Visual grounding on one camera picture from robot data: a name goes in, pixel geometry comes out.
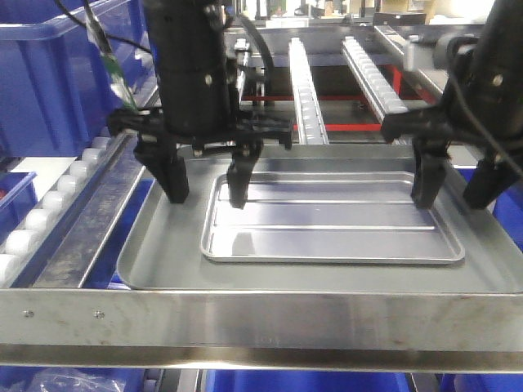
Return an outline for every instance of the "metal rail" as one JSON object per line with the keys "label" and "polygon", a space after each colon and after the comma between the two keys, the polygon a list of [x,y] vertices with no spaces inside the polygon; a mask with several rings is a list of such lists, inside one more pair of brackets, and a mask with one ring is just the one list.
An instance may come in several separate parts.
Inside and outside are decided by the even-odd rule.
{"label": "metal rail", "polygon": [[[390,26],[374,26],[378,41],[389,51],[398,65],[403,64],[404,46],[407,41]],[[427,91],[434,101],[443,95],[448,75],[443,69],[416,69],[405,71],[405,78],[417,92]]]}
{"label": "metal rail", "polygon": [[[152,105],[158,99],[156,78],[141,91],[137,102]],[[34,280],[32,287],[83,286],[145,170],[134,159],[134,144],[133,137],[120,135],[110,145],[82,192],[27,261],[17,285]]]}
{"label": "metal rail", "polygon": [[409,111],[355,38],[345,38],[342,53],[380,123],[386,114]]}
{"label": "metal rail", "polygon": [[0,363],[523,372],[522,295],[10,289],[0,298]]}
{"label": "metal rail", "polygon": [[312,81],[305,47],[299,38],[288,45],[297,133],[301,145],[327,145],[329,138]]}

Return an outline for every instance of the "stainless steel platform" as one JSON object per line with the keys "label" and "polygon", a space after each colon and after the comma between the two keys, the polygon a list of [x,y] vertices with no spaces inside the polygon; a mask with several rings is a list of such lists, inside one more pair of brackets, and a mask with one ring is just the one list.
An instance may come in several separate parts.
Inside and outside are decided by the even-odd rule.
{"label": "stainless steel platform", "polygon": [[[488,212],[460,202],[452,169],[436,208],[465,248],[459,263],[241,265],[199,250],[212,187],[203,179],[228,162],[186,158],[186,204],[154,187],[120,258],[122,276],[152,290],[0,290],[0,363],[523,372],[523,256]],[[257,170],[370,167],[409,172],[410,148],[267,147]]]}

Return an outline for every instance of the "black cable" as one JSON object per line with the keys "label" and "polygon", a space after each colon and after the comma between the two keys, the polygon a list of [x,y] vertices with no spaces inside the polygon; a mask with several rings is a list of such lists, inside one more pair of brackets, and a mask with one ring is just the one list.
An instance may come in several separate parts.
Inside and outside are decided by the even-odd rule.
{"label": "black cable", "polygon": [[[65,16],[67,16],[69,19],[71,19],[77,25],[82,26],[85,29],[87,28],[87,25],[84,22],[82,22],[79,18],[77,18],[76,16],[71,14],[71,12],[64,6],[64,4],[61,2],[61,0],[54,0],[54,2],[56,4],[56,6],[58,8],[60,8],[60,11],[62,11],[62,13]],[[107,35],[107,38],[109,38],[109,39],[112,39],[114,41],[119,41],[119,42],[126,43],[128,45],[131,45],[133,47],[136,47],[136,48],[138,48],[138,49],[140,49],[142,51],[145,51],[145,52],[151,54],[150,49],[148,49],[147,47],[142,46],[141,44],[139,44],[137,42],[132,41],[131,39],[118,37],[118,36],[113,35],[113,34],[106,34],[106,35]]]}
{"label": "black cable", "polygon": [[[450,50],[447,51],[447,56],[449,59],[449,64],[451,65],[453,63],[452,61],[452,52]],[[463,94],[463,90],[461,86],[459,85],[458,78],[454,74],[454,71],[452,70],[452,65],[449,67],[449,81],[452,84],[452,87],[454,88],[454,93],[456,95],[456,99],[458,100],[459,106],[461,107],[461,110],[467,117],[468,121],[472,124],[472,126],[487,140],[487,142],[490,144],[490,146],[495,150],[496,153],[499,154],[499,156],[510,166],[510,168],[520,177],[523,179],[523,169],[521,169],[520,165],[517,164],[517,162],[510,156],[510,154],[501,146],[500,143],[494,138],[494,136],[490,133],[490,131],[487,129],[485,125],[483,125],[478,117],[472,112],[471,108],[468,106],[467,100],[465,99],[465,95]]]}

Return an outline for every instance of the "screw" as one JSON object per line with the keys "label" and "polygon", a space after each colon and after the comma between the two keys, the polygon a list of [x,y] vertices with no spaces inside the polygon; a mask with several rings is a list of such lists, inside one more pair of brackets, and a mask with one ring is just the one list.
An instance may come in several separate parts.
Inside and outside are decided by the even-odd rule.
{"label": "screw", "polygon": [[496,87],[499,87],[503,84],[503,75],[498,74],[494,76],[494,79],[492,79],[492,84],[494,84]]}

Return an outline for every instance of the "aluminum baking tray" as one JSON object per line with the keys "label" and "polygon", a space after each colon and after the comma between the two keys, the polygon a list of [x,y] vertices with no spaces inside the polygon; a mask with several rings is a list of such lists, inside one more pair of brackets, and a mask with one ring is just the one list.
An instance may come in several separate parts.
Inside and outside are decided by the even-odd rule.
{"label": "aluminum baking tray", "polygon": [[[393,199],[398,203],[384,208],[394,211],[393,207],[397,207],[400,210],[412,207],[408,198],[409,182],[412,179],[405,173],[412,173],[413,162],[411,147],[403,145],[299,145],[293,146],[293,150],[289,152],[278,146],[267,146],[255,166],[255,184],[249,191],[249,197],[255,200],[259,196],[256,181],[259,182],[260,179],[276,183],[282,179],[299,179],[295,186],[302,184],[305,177],[315,180],[323,178],[323,181],[327,181],[323,189],[328,190],[329,194],[324,191],[322,199],[329,200],[339,198],[339,195],[336,196],[338,186],[352,186],[346,183],[347,179],[375,179],[385,175],[389,180],[402,180],[393,181],[396,184],[395,188],[387,185],[388,191],[381,195],[378,191],[369,192],[368,189],[360,196],[355,191],[352,195],[344,194],[346,190],[338,188],[339,193],[344,194],[346,199],[366,198],[365,201],[369,204],[360,206],[365,208],[371,205],[371,201],[375,202],[381,197]],[[428,227],[432,227],[433,222],[436,223],[435,227],[439,224],[435,231],[439,230],[442,238],[449,243],[447,247],[439,246],[438,250],[446,252],[445,257],[449,260],[454,259],[454,262],[427,263],[427,254],[434,257],[435,253],[421,249],[422,247],[419,247],[420,255],[425,256],[426,260],[417,265],[412,261],[402,264],[393,260],[383,260],[381,264],[328,261],[297,263],[291,260],[292,257],[281,257],[278,263],[211,261],[202,252],[202,233],[205,237],[205,218],[210,211],[209,206],[212,209],[212,200],[217,195],[214,184],[226,172],[229,164],[229,157],[196,159],[187,154],[190,195],[184,204],[170,204],[160,187],[153,185],[118,259],[118,273],[126,284],[146,290],[225,290],[245,293],[507,293],[523,290],[521,251],[488,211],[473,211],[465,205],[461,197],[465,181],[452,167],[449,167],[447,179],[431,212],[406,213],[403,215],[403,223],[397,221],[402,214],[392,212],[391,216],[387,217],[387,223],[416,225],[422,222],[424,225],[428,223]],[[336,178],[343,179],[345,184],[337,184],[333,180]],[[310,195],[305,195],[308,192],[303,189],[298,191],[299,198],[311,198]],[[319,190],[313,193],[316,193],[314,198],[317,198]],[[218,193],[218,198],[226,196],[225,192],[221,196],[220,194]],[[280,196],[272,194],[273,198],[289,197],[289,193],[280,193]],[[321,207],[331,206],[332,204],[325,203]],[[353,208],[355,205],[347,203],[343,207]],[[315,223],[324,218],[325,215],[317,215]],[[265,218],[254,216],[253,219],[261,221]],[[361,219],[362,216],[359,216],[358,224],[364,223]],[[376,220],[377,217],[369,214],[369,219]],[[373,234],[379,234],[379,231],[374,230]],[[400,254],[400,251],[405,254],[401,248],[413,249],[417,246],[417,240],[413,241],[412,237],[398,240],[405,233],[400,230],[383,230],[382,233],[385,236],[391,235],[387,238],[393,240],[385,243],[377,236],[375,241],[367,242],[368,247],[376,248],[372,252],[378,252],[379,248],[391,250],[396,246],[397,254]],[[341,241],[350,242],[350,234],[348,232],[341,236]],[[329,252],[331,244],[326,242],[325,236],[320,237],[321,235],[318,234],[319,239],[315,240],[313,252]],[[299,245],[304,249],[311,247],[308,239],[300,241]]]}
{"label": "aluminum baking tray", "polygon": [[243,210],[214,182],[201,248],[217,262],[441,265],[462,245],[436,208],[417,209],[413,174],[255,173]]}

